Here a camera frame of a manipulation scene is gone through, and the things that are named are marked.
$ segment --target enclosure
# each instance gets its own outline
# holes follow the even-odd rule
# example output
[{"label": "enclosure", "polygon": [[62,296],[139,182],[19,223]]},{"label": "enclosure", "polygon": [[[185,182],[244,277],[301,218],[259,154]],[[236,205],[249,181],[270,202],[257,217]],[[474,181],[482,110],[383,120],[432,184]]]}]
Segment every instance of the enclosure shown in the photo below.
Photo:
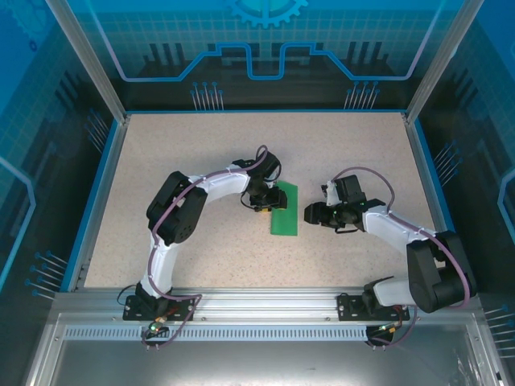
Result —
[{"label": "enclosure", "polygon": [[[512,384],[514,16],[502,0],[0,1],[2,384]],[[146,352],[121,290],[144,280],[150,202],[171,172],[262,144],[298,188],[296,236],[243,196],[207,204],[173,269],[174,295],[203,297]],[[410,307],[396,347],[371,347],[386,319],[342,321],[337,299],[406,256],[303,221],[350,166],[384,175],[402,218],[456,232],[476,279],[463,309]]]}]

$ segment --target metal base plate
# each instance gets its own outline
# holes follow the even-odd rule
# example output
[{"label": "metal base plate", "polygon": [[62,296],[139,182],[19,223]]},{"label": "metal base plate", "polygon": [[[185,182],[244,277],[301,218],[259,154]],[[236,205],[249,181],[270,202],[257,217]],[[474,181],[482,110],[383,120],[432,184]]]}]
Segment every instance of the metal base plate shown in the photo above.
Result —
[{"label": "metal base plate", "polygon": [[[188,307],[193,305],[193,300],[183,300],[176,302],[170,300],[168,303],[167,312],[173,311],[167,316],[168,321],[182,322],[186,318],[189,312]],[[142,306],[141,299],[136,295],[130,295],[126,299],[126,307],[123,311],[123,320],[136,320],[136,321],[148,321],[151,322],[157,317],[162,315],[154,315],[146,307]]]},{"label": "metal base plate", "polygon": [[[371,316],[360,295],[341,294],[336,300],[340,322],[395,322],[399,319],[393,307],[378,308]],[[410,320],[410,312],[406,309],[402,311],[402,321],[407,320]]]}]

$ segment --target vent slot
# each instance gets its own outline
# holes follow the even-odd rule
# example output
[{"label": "vent slot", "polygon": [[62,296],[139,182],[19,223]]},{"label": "vent slot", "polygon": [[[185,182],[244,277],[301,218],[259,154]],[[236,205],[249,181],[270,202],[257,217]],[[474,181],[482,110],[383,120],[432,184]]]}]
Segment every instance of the vent slot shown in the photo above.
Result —
[{"label": "vent slot", "polygon": [[[163,337],[167,340],[177,326],[169,326]],[[68,326],[67,340],[138,341],[142,326]],[[365,326],[186,326],[177,337],[178,341],[232,341],[232,342],[321,342],[365,341]]]}]

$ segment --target transparent acrylic panel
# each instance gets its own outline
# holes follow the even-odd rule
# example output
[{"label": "transparent acrylic panel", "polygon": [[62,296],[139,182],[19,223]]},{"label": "transparent acrylic panel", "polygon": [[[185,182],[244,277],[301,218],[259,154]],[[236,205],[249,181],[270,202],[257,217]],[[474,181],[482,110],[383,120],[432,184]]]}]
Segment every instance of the transparent acrylic panel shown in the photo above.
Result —
[{"label": "transparent acrylic panel", "polygon": [[0,52],[0,383],[22,384],[113,118],[44,1],[0,2]]},{"label": "transparent acrylic panel", "polygon": [[509,365],[515,297],[515,3],[485,2],[419,117]]},{"label": "transparent acrylic panel", "polygon": [[407,107],[462,0],[70,4],[127,109],[367,110]]}]

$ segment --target blue border trim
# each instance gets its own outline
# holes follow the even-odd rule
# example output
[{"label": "blue border trim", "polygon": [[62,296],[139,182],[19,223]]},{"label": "blue border trim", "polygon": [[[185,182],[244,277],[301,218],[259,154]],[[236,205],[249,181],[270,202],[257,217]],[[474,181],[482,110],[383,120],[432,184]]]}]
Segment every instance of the blue border trim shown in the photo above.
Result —
[{"label": "blue border trim", "polygon": [[206,114],[206,113],[405,113],[406,109],[347,110],[347,109],[269,109],[269,110],[128,110],[128,114]]},{"label": "blue border trim", "polygon": [[513,226],[512,219],[509,217],[509,213],[505,206],[506,188],[508,187],[509,182],[513,179],[515,179],[515,167],[508,171],[501,180],[499,195],[497,197],[497,206],[499,207],[499,211],[501,212],[502,218],[505,221],[509,235],[512,237],[512,241],[515,244],[515,227]]},{"label": "blue border trim", "polygon": [[422,131],[422,125],[420,125],[420,121],[418,120],[418,118],[415,120],[415,129],[417,131],[418,139],[420,140],[420,145],[422,147],[422,152],[424,153],[424,158],[427,162],[429,174],[431,175],[433,185],[435,186],[436,197],[439,201],[440,208],[442,209],[443,221],[445,221],[445,225],[447,226],[448,230],[455,232],[454,224],[452,223],[451,213],[449,212],[447,201],[445,200],[445,196],[443,195],[442,185],[440,184],[440,181],[438,179],[435,164],[433,163],[433,158],[431,157],[431,152],[429,151],[429,146],[427,145],[426,136]]},{"label": "blue border trim", "polygon": [[193,70],[193,68],[196,67],[197,64],[199,64],[203,58],[206,57],[213,57],[213,56],[222,56],[222,49],[224,48],[244,48],[245,49],[245,58],[246,58],[246,64],[247,64],[247,75],[251,80],[280,80],[284,77],[285,74],[285,66],[286,66],[286,49],[291,47],[307,47],[309,48],[309,54],[312,56],[326,56],[329,60],[331,60],[334,65],[338,67],[342,73],[344,73],[350,80],[397,80],[397,81],[403,81],[408,80],[413,75],[413,72],[417,66],[418,60],[422,56],[422,53],[424,51],[424,48],[426,47],[426,44],[429,40],[429,38],[432,35],[433,29],[435,28],[436,22],[439,20],[439,16],[442,13],[443,8],[445,7],[447,3],[447,0],[441,0],[439,7],[437,8],[435,15],[433,16],[431,23],[429,27],[427,28],[426,34],[424,35],[422,42],[420,43],[420,46],[418,47],[417,52],[415,53],[415,56],[413,58],[413,61],[410,65],[410,68],[408,69],[408,72],[404,76],[357,76],[353,75],[350,70],[345,67],[345,65],[341,62],[340,59],[335,55],[333,51],[327,51],[327,50],[318,50],[316,48],[316,42],[289,42],[284,43],[280,50],[279,50],[279,71],[277,75],[264,75],[264,76],[257,76],[253,73],[253,61],[252,61],[252,50],[250,48],[250,45],[247,43],[242,42],[223,42],[223,43],[215,43],[215,51],[202,51],[181,73],[179,76],[165,76],[165,77],[145,77],[145,78],[133,78],[128,77],[122,68],[122,65],[120,61],[118,60],[113,46],[111,45],[109,38],[107,37],[107,34],[105,33],[100,20],[98,20],[97,14],[95,13],[95,10],[93,9],[93,5],[90,0],[86,0],[86,4],[89,8],[89,11],[91,13],[91,16],[93,18],[93,22],[97,26],[98,32],[100,33],[102,40],[104,41],[105,47],[107,51],[109,52],[109,55],[111,56],[111,59],[114,63],[114,66],[116,67],[118,74],[125,82],[135,82],[135,83],[142,83],[142,82],[182,82],[184,78]]},{"label": "blue border trim", "polygon": [[2,268],[2,273],[0,274],[0,292],[2,292],[3,285],[6,283],[7,276],[9,275],[10,269],[13,266],[14,259],[16,258],[16,254],[18,253],[19,247],[22,244],[23,237],[27,232],[27,228],[29,223],[31,222],[32,215],[35,211],[35,194],[34,187],[32,185],[31,179],[25,175],[21,171],[21,169],[16,169],[9,161],[7,161],[4,157],[0,157],[0,166],[3,166],[9,171],[17,180],[19,180],[25,187],[27,188],[27,194],[29,196],[29,202],[31,203],[30,207],[25,214],[25,218],[23,219],[22,225],[19,228],[18,235],[16,235],[16,239],[14,239],[13,246],[10,249],[9,256],[7,257],[6,263]]},{"label": "blue border trim", "polygon": [[113,140],[117,130],[118,122],[114,120],[113,124],[111,125],[111,130],[109,131],[107,141],[105,142],[104,152],[102,153],[100,163],[98,164],[97,173],[95,174],[95,179],[93,180],[91,191],[89,192],[88,202],[86,203],[86,208],[84,209],[84,214],[82,215],[82,220],[80,221],[80,226],[79,230],[77,231],[75,243],[73,243],[72,253],[70,254],[68,266],[66,267],[66,271],[64,272],[60,292],[68,292],[68,287],[72,281],[73,271],[75,270],[75,266],[79,258],[80,247],[82,245],[82,242],[84,241],[84,234],[86,233],[86,229],[88,228],[89,219],[91,218],[91,213],[93,210],[93,205],[95,204],[95,201],[97,199],[100,181],[102,180],[102,176],[104,175],[105,166],[107,164],[107,158],[109,157],[109,153],[111,152],[111,147],[113,146]]}]

